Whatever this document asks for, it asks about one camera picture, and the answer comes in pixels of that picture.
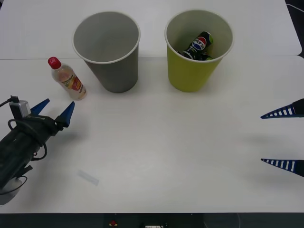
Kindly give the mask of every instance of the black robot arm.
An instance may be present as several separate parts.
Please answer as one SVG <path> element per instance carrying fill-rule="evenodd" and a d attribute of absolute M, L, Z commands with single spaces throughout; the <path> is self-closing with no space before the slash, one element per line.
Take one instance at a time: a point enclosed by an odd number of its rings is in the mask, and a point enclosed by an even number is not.
<path fill-rule="evenodd" d="M 17 97 L 0 104 L 9 102 L 14 119 L 9 120 L 11 131 L 0 141 L 0 196 L 12 191 L 4 189 L 10 180 L 19 178 L 33 169 L 27 164 L 30 161 L 38 161 L 47 154 L 46 141 L 50 136 L 55 136 L 58 131 L 68 127 L 74 110 L 72 102 L 66 110 L 55 120 L 48 116 L 39 115 L 42 109 L 49 103 L 49 99 L 29 109 L 27 101 L 21 101 Z M 37 158 L 40 147 L 44 147 L 44 155 Z"/>

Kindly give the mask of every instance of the pepsi can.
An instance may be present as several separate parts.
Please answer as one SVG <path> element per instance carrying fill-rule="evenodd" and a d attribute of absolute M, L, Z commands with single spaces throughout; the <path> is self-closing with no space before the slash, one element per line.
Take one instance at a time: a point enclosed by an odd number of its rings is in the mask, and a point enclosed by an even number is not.
<path fill-rule="evenodd" d="M 189 47 L 182 52 L 182 55 L 186 58 L 198 60 L 204 50 L 213 43 L 213 38 L 208 32 L 200 33 Z"/>
<path fill-rule="evenodd" d="M 213 60 L 213 58 L 207 54 L 207 52 L 202 53 L 199 58 L 197 59 L 199 61 L 207 61 L 207 60 Z"/>

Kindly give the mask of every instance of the pepsi logo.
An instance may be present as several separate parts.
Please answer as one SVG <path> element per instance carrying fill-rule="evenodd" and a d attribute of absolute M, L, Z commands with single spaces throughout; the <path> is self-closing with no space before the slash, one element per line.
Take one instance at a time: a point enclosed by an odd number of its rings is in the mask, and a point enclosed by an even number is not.
<path fill-rule="evenodd" d="M 195 41 L 192 42 L 192 47 L 198 51 L 203 50 L 206 47 L 207 40 L 204 37 L 197 37 Z"/>

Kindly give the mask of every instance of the beverage bottle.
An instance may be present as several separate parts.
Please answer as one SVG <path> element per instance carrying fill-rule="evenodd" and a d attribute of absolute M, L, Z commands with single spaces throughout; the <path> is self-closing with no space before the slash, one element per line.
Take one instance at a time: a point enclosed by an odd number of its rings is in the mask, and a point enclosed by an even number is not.
<path fill-rule="evenodd" d="M 47 62 L 52 68 L 54 80 L 61 84 L 72 99 L 81 100 L 85 98 L 86 88 L 69 65 L 61 63 L 56 57 L 49 58 Z"/>

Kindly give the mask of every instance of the bottle label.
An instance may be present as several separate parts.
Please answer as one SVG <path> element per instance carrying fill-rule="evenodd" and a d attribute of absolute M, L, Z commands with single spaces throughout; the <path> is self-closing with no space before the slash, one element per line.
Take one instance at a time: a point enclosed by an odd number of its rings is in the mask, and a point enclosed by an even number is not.
<path fill-rule="evenodd" d="M 62 72 L 59 75 L 59 80 L 66 88 L 78 91 L 78 98 L 81 98 L 86 94 L 86 88 L 83 86 L 75 73 L 70 75 L 68 73 Z"/>

